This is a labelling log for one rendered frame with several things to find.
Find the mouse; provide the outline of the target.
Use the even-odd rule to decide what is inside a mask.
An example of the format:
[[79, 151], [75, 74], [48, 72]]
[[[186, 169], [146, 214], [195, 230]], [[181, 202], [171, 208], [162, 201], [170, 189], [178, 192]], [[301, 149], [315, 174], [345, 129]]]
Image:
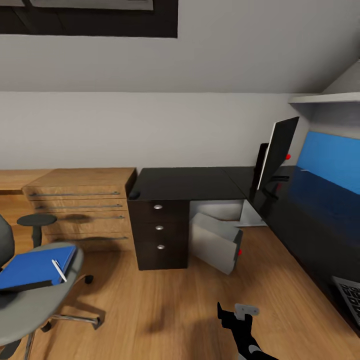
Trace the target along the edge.
[[129, 193], [129, 197], [130, 197], [131, 199], [136, 198], [136, 197], [138, 197], [139, 195], [140, 195], [140, 192], [137, 191], [137, 190], [134, 190], [134, 191], [132, 191], [132, 192]]

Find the desktop computer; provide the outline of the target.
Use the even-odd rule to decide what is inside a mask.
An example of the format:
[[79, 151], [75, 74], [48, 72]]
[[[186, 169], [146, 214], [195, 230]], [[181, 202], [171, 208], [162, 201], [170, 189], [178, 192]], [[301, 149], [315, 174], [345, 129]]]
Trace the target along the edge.
[[242, 254], [242, 237], [240, 228], [198, 212], [189, 222], [188, 253], [229, 275]]

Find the folder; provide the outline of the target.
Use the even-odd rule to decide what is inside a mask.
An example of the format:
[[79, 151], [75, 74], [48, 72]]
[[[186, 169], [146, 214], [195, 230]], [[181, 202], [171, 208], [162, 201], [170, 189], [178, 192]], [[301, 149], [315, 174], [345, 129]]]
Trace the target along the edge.
[[60, 284], [63, 277], [52, 260], [65, 274], [75, 246], [16, 254], [0, 273], [0, 296]]

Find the pen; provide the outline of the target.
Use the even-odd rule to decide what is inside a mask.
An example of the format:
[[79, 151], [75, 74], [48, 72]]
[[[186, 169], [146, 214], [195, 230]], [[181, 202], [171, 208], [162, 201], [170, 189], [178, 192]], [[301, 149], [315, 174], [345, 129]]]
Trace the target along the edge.
[[58, 272], [62, 275], [63, 279], [64, 279], [64, 280], [67, 280], [65, 274], [59, 269], [58, 264], [56, 263], [56, 261], [55, 261], [55, 260], [52, 260], [52, 261], [53, 261], [56, 269], [58, 270]]

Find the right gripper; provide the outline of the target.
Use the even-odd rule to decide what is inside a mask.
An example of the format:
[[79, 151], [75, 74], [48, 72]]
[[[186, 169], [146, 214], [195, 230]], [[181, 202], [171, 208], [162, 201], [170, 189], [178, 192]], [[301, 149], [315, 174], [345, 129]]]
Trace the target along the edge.
[[233, 312], [222, 310], [220, 302], [217, 303], [217, 317], [221, 319], [223, 328], [231, 329], [234, 339], [240, 330], [247, 330], [250, 333], [252, 331], [253, 318], [250, 314], [245, 314], [244, 320], [239, 320]]

